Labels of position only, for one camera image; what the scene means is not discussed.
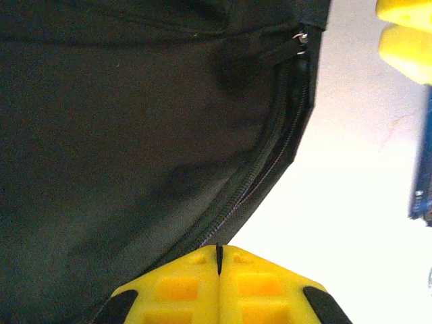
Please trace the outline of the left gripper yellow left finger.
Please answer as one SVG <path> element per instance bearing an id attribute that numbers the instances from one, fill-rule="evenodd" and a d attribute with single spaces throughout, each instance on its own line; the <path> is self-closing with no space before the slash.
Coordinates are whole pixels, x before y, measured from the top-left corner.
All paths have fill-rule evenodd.
<path id="1" fill-rule="evenodd" d="M 93 323 L 218 323 L 220 247 L 205 246 L 118 287 Z"/>

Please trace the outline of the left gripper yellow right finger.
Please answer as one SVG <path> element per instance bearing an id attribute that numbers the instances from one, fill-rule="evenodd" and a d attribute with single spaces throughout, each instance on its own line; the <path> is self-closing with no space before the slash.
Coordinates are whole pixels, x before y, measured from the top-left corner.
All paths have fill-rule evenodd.
<path id="1" fill-rule="evenodd" d="M 351 323 L 319 283 L 235 246 L 219 247 L 220 323 Z"/>

